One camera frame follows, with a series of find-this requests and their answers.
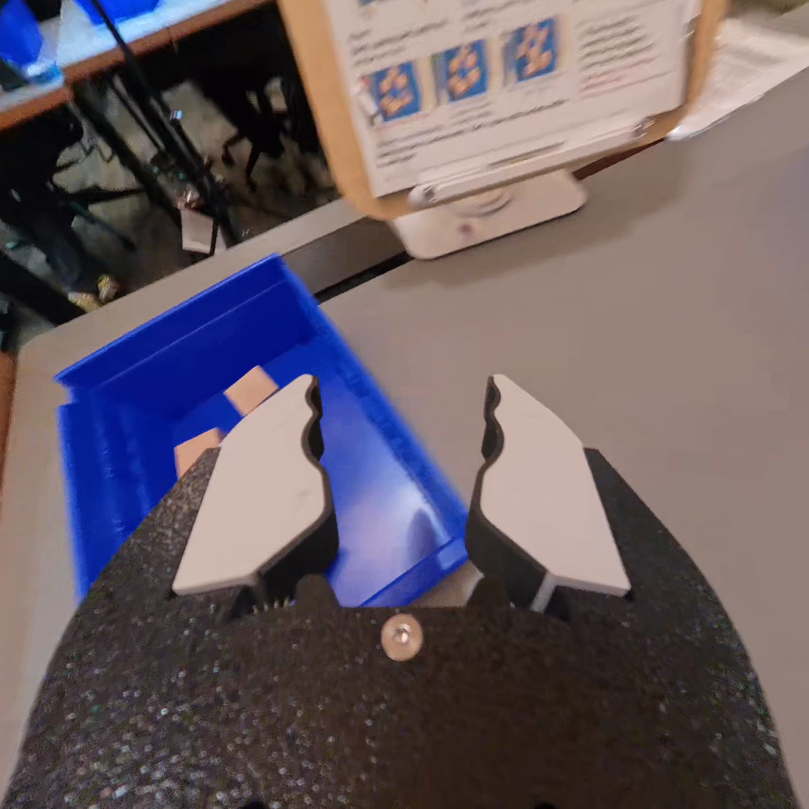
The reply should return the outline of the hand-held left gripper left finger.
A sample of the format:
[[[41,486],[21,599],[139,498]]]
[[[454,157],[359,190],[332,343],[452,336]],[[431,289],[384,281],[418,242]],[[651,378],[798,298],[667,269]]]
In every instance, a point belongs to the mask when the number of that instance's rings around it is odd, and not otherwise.
[[[248,588],[260,604],[294,599],[339,550],[329,474],[321,459],[319,379],[300,375],[223,440],[179,561],[178,596]]]

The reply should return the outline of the blue plastic bin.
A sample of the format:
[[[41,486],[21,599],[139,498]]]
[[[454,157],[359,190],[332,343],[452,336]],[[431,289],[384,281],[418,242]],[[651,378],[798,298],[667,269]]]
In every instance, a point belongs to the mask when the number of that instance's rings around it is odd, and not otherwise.
[[[319,379],[340,538],[329,581],[343,605],[404,606],[468,559],[468,507],[276,254],[56,374],[79,600],[176,484],[175,446],[236,426],[225,390],[254,367],[281,386]]]

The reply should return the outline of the printed instruction sheet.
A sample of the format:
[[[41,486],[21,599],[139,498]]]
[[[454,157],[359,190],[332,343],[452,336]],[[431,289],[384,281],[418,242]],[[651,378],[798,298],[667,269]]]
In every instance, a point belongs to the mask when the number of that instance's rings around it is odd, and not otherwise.
[[[685,94],[691,2],[324,2],[371,192],[429,206],[629,143]]]

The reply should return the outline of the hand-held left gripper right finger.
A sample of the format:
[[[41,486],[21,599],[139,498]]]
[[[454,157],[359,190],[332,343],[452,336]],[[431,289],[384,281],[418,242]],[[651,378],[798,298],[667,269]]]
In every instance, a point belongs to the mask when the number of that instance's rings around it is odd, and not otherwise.
[[[466,523],[469,561],[519,609],[561,590],[632,591],[579,437],[503,374],[487,379],[482,464]]]

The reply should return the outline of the laminated paper sheet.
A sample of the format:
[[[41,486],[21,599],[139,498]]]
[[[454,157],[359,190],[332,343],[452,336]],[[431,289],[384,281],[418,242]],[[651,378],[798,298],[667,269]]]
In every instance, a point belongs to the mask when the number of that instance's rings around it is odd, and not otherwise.
[[[807,70],[807,12],[727,19],[703,93],[667,140],[702,134]]]

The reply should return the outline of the instruction sheet on wooden stand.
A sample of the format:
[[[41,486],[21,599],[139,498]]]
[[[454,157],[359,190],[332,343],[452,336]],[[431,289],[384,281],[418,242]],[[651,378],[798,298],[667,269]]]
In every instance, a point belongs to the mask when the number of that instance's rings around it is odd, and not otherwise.
[[[575,169],[657,142],[690,111],[705,85],[728,6],[728,2],[691,2],[693,9],[686,13],[684,101],[643,124],[628,144],[417,207],[409,191],[384,197],[371,192],[324,2],[278,2],[278,6],[329,170],[346,201],[360,213],[386,222],[410,257],[420,260],[444,257],[579,210],[587,193],[574,178]]]

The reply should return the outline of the blue-striped wooden cube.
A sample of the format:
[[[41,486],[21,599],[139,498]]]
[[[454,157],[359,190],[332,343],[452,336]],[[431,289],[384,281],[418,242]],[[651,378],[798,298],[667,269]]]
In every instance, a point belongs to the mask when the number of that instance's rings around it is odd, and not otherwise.
[[[223,438],[222,430],[213,428],[176,445],[174,460],[177,479],[182,478],[207,450],[218,448]]]
[[[249,369],[229,386],[223,395],[241,418],[248,416],[273,396],[278,384],[261,366]]]

